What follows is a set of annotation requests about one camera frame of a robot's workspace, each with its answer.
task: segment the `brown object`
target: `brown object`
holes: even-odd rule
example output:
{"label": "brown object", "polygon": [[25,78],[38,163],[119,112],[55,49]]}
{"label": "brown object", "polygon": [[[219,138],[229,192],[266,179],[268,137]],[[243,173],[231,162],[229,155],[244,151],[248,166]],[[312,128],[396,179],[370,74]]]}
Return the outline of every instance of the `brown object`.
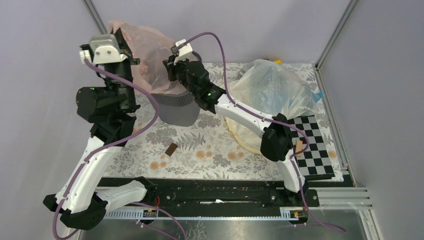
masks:
{"label": "brown object", "polygon": [[175,149],[177,149],[177,148],[178,148],[177,144],[171,143],[171,145],[165,151],[165,154],[171,157],[171,155],[175,152]]}
{"label": "brown object", "polygon": [[[295,150],[296,153],[302,150],[303,144],[304,143],[301,140],[296,141],[296,150]],[[300,157],[301,155],[302,155],[302,153],[296,154],[296,157]]]}

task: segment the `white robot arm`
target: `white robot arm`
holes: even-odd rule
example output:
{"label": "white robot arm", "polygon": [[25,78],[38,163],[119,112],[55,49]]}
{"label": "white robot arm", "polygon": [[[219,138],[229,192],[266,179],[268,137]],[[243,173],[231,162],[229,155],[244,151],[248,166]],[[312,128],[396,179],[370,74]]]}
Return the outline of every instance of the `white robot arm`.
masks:
{"label": "white robot arm", "polygon": [[[200,61],[188,61],[187,57],[192,51],[190,44],[187,44],[168,60],[163,61],[169,79],[180,81],[194,95],[196,103],[203,110],[229,117],[261,137],[260,150],[267,159],[275,162],[283,176],[285,189],[300,194],[305,178],[297,175],[295,168],[300,173],[299,167],[291,163],[294,160],[289,159],[293,154],[290,130],[285,126],[256,118],[235,106],[225,90],[210,82],[209,73]],[[90,63],[101,64],[106,71],[130,82],[133,79],[131,65],[140,63],[139,59],[132,57],[120,30],[115,34],[94,36],[90,44],[81,46],[80,57],[83,62],[87,58]],[[43,201],[53,212],[63,201],[60,220],[69,228],[92,229],[106,213],[133,202],[154,198],[154,185],[144,177],[135,178],[130,183],[111,190],[95,192],[114,154],[118,153],[126,142],[103,149],[89,159],[88,155],[100,147],[130,136],[136,117],[128,114],[134,113],[140,107],[136,105],[134,90],[131,87],[108,77],[104,78],[104,82],[106,87],[83,87],[78,91],[77,113],[89,123],[93,123],[91,137],[64,187],[56,194],[47,195]],[[241,102],[237,104],[264,118],[287,122],[282,114],[271,116]]]}

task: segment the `floral tablecloth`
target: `floral tablecloth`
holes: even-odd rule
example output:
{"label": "floral tablecloth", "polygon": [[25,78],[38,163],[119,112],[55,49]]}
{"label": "floral tablecloth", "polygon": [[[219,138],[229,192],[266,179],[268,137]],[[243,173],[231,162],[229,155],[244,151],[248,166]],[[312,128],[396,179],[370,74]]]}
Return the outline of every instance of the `floral tablecloth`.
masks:
{"label": "floral tablecloth", "polygon": [[[205,63],[210,80],[223,85],[222,63]],[[227,64],[227,78],[234,80],[242,63]],[[310,63],[283,64],[306,81],[314,93],[319,92],[317,80]],[[134,131],[141,129],[154,116],[155,110],[144,95],[138,95],[137,122]],[[343,181],[329,119],[322,99],[317,103],[315,115],[323,137],[335,177]],[[168,156],[171,143],[178,148]],[[159,118],[146,132],[130,140],[113,158],[104,177],[180,178],[180,179],[231,179],[231,180],[282,180],[275,163],[262,155],[242,148],[230,134],[225,118],[208,111],[200,111],[197,121],[190,127],[169,125]]]}

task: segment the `pink plastic bag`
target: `pink plastic bag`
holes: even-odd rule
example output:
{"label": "pink plastic bag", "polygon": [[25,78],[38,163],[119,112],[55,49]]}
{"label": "pink plastic bag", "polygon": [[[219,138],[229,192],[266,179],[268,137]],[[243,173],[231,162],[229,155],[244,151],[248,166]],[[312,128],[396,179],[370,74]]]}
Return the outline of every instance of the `pink plastic bag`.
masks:
{"label": "pink plastic bag", "polygon": [[131,66],[133,82],[151,94],[181,94],[186,91],[178,81],[169,81],[162,63],[172,55],[172,38],[147,26],[134,26],[124,21],[110,21],[109,33],[122,30],[123,37],[140,65]]}

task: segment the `plastic bag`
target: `plastic bag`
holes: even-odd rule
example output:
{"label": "plastic bag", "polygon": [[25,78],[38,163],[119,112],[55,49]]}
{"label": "plastic bag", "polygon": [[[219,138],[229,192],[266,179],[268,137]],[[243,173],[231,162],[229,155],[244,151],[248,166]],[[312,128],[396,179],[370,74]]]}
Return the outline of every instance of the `plastic bag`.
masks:
{"label": "plastic bag", "polygon": [[120,28],[134,58],[140,65],[131,66],[133,82],[151,94],[177,95],[186,91],[178,81],[169,81],[167,70],[162,63],[172,55],[172,38],[147,26],[134,26],[124,21],[110,21],[109,32]]}
{"label": "plastic bag", "polygon": [[[318,107],[308,84],[289,69],[268,60],[255,60],[238,73],[238,80],[228,83],[231,96],[238,101],[273,116],[287,119],[311,116]],[[245,126],[225,118],[235,139],[245,149],[260,154],[261,138]]]}

